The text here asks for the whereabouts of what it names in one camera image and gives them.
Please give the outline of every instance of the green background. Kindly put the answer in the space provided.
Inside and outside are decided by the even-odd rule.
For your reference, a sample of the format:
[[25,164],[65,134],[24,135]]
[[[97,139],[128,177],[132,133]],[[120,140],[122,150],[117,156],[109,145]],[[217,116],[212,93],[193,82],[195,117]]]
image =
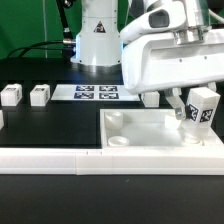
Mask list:
[[[121,30],[125,24],[127,2],[128,0],[118,1],[118,30]],[[71,9],[66,10],[66,15],[71,31],[76,35],[81,29],[81,0],[76,1]],[[27,47],[46,40],[62,39],[62,26],[55,0],[1,2],[0,59],[19,47]],[[44,51],[32,50],[26,56],[45,57],[46,55]],[[60,56],[60,52],[48,52],[48,57]]]

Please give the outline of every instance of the black table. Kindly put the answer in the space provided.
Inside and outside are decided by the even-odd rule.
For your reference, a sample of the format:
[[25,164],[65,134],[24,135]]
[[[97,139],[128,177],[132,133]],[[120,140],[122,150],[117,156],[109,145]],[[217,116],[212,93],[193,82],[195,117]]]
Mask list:
[[[100,109],[143,108],[141,102],[52,101],[32,108],[29,93],[37,84],[51,90],[66,83],[122,84],[121,74],[75,72],[59,59],[2,60],[0,74],[0,90],[20,83],[24,92],[17,107],[3,108],[0,147],[100,148]],[[222,115],[221,102],[214,124],[220,136]],[[1,224],[223,222],[222,176],[0,176]]]

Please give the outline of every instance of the white platform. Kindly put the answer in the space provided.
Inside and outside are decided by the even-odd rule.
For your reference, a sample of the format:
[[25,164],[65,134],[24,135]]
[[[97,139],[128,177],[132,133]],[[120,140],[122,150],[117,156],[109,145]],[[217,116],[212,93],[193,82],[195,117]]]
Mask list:
[[[224,175],[224,146],[211,129],[201,132],[204,146],[183,146],[183,130],[164,130],[167,110],[119,110],[123,127],[106,130],[105,113],[111,111],[101,110],[103,149],[1,148],[0,173]],[[131,146],[108,146],[113,134],[127,134]]]

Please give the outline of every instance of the white cube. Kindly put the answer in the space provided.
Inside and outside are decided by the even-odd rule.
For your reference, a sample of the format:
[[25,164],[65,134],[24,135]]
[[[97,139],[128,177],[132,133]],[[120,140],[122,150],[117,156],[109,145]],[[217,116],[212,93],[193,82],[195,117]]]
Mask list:
[[2,106],[16,106],[22,99],[20,84],[7,85],[1,92]]
[[190,90],[187,105],[190,108],[190,120],[195,124],[211,124],[215,115],[220,95],[207,87]]
[[160,94],[158,91],[141,94],[145,107],[159,107]]
[[36,85],[30,92],[31,106],[44,107],[50,99],[49,85]]

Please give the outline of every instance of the yellow warning sticker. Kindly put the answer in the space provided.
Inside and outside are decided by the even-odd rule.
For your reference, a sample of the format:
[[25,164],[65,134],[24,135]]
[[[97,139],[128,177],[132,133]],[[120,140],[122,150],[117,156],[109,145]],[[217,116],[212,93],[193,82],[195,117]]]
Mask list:
[[106,30],[104,29],[103,23],[101,21],[99,21],[97,24],[94,33],[106,33]]

